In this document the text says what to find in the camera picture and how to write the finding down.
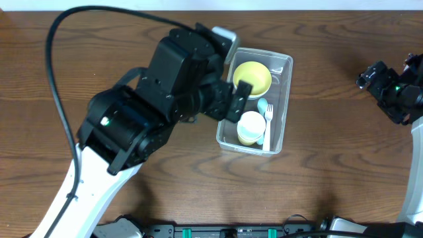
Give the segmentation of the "white cup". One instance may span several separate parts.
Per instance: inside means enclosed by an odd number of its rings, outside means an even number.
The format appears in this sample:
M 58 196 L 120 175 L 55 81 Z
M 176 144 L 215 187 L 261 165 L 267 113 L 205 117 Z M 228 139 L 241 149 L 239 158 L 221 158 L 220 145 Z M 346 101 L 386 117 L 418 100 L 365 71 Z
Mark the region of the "white cup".
M 264 134 L 266 121 L 264 117 L 255 111 L 248 111 L 242 114 L 237 123 L 237 133 L 239 136 L 253 140 Z

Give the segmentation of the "light blue plastic spoon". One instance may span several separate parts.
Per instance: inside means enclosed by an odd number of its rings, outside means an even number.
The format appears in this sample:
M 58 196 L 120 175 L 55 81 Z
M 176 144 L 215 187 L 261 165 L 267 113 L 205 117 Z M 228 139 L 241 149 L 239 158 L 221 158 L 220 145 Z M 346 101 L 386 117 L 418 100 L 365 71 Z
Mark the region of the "light blue plastic spoon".
M 262 117 L 264 117 L 264 114 L 266 112 L 267 106 L 268 106 L 268 101 L 264 97 L 261 97 L 258 100 L 257 109 L 258 109 L 258 112 L 260 113 L 260 115 Z M 263 145 L 263 143 L 264 143 L 264 135 L 261 135 L 261 137 L 258 139 L 258 141 L 256 143 L 258 145 Z

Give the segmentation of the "white plastic fork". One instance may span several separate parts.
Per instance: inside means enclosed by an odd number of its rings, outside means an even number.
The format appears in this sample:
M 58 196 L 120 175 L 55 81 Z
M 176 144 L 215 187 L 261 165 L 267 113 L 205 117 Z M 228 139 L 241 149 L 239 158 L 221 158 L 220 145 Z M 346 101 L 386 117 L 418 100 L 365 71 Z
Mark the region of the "white plastic fork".
M 264 141 L 262 149 L 264 151 L 270 150 L 270 132 L 271 132 L 271 121 L 273 119 L 273 104 L 268 104 L 266 112 L 264 113 L 264 119 L 266 121 L 266 129 L 264 132 Z

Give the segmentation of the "yellow bowl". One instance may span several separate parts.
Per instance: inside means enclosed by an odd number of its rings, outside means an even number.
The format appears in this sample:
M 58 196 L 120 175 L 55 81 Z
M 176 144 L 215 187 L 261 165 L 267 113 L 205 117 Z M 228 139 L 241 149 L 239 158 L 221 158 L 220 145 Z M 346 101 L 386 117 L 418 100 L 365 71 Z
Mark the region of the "yellow bowl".
M 268 92 L 272 84 L 270 70 L 257 61 L 247 61 L 239 65 L 233 73 L 233 84 L 235 88 L 239 82 L 244 81 L 252 86 L 249 100 L 262 97 Z

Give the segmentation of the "yellow cup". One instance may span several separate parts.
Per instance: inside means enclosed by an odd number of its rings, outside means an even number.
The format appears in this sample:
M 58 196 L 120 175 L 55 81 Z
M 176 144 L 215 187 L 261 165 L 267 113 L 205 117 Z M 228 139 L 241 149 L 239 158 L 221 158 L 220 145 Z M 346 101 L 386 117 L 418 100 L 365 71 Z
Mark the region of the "yellow cup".
M 258 136 L 257 138 L 246 138 L 242 134 L 238 134 L 237 136 L 240 143 L 245 146 L 250 146 L 256 143 L 261 138 L 261 136 Z

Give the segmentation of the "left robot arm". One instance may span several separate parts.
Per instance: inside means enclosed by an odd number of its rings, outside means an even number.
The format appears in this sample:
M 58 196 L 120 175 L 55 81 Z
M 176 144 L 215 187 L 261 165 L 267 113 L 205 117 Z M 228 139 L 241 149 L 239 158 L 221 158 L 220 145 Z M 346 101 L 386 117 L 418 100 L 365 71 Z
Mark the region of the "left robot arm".
M 197 114 L 238 122 L 252 87 L 221 78 L 239 39 L 225 28 L 174 28 L 148 67 L 95 95 L 77 132 L 75 157 L 35 237 L 90 237 L 119 189 L 174 129 Z

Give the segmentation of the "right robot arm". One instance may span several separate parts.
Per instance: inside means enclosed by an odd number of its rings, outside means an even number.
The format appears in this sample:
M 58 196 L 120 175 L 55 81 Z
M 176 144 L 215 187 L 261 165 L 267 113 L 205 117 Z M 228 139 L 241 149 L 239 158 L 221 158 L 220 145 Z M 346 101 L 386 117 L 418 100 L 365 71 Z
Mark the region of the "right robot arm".
M 356 81 L 377 101 L 395 124 L 411 127 L 412 163 L 406 195 L 395 223 L 361 225 L 340 217 L 322 222 L 315 237 L 421 237 L 422 236 L 422 55 L 409 54 L 398 74 L 378 61 Z

